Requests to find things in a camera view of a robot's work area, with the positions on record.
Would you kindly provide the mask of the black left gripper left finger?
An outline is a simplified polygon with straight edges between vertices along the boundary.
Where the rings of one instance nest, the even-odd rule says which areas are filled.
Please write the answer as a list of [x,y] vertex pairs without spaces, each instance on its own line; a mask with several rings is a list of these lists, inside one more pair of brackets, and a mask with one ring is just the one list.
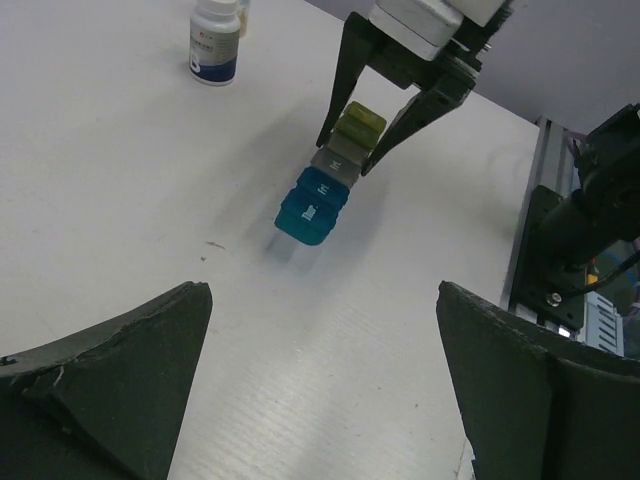
[[2,357],[2,478],[167,478],[212,309],[186,282]]

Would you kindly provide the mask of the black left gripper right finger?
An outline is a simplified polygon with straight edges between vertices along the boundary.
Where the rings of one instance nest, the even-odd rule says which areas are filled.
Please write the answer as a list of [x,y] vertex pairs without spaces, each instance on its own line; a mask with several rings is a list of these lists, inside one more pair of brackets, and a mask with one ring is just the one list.
[[639,364],[442,282],[440,336],[478,479],[636,479]]

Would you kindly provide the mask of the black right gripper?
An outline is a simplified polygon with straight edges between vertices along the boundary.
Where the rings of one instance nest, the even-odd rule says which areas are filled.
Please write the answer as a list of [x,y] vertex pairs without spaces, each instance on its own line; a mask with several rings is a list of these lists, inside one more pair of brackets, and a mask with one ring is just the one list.
[[[508,2],[512,14],[512,3]],[[376,28],[359,13],[351,12],[344,22],[329,109],[316,146],[322,147],[328,141],[366,65],[402,89],[412,84],[422,85],[419,77],[440,62],[476,78],[481,69],[478,56],[490,48],[490,39],[477,54],[466,52],[453,44],[441,50],[434,60],[427,61]],[[416,94],[391,122],[367,158],[361,175],[366,176],[396,146],[439,119],[445,110],[442,98],[438,86]]]

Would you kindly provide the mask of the weekly pill organizer strip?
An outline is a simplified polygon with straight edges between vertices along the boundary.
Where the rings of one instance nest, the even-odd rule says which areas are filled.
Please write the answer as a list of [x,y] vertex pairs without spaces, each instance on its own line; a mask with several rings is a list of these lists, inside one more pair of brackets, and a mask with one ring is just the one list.
[[295,240],[317,246],[331,233],[387,121],[353,101],[343,111],[280,205],[275,226]]

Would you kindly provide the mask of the clear glass pill bottle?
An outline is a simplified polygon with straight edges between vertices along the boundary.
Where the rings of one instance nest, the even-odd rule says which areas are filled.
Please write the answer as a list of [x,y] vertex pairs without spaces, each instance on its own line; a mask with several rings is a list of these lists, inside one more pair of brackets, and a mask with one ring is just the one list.
[[250,6],[251,6],[250,0],[238,1],[238,18],[240,20],[240,36],[241,37],[244,37],[247,34]]

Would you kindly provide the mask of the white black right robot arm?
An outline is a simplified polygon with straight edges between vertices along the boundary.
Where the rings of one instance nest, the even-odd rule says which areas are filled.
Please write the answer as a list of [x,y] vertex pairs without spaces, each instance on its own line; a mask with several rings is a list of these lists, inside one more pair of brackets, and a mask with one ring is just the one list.
[[[367,67],[417,94],[375,128],[361,173],[462,105],[479,58],[513,13],[509,1],[377,1],[344,22],[326,119],[325,146]],[[559,267],[581,266],[619,240],[639,236],[639,107],[627,105],[571,149],[580,187],[539,226],[537,251]]]

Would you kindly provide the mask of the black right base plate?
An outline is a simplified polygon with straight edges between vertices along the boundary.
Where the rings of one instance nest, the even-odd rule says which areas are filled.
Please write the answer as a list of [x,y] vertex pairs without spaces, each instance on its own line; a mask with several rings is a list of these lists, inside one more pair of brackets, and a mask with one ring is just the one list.
[[589,227],[578,193],[562,198],[534,227],[530,271],[524,275],[538,290],[536,298],[528,301],[529,307],[541,313],[540,298],[546,294],[545,303],[552,306],[547,315],[571,332],[584,325],[584,299],[569,298],[567,293],[585,285],[588,259],[579,249],[588,244]]

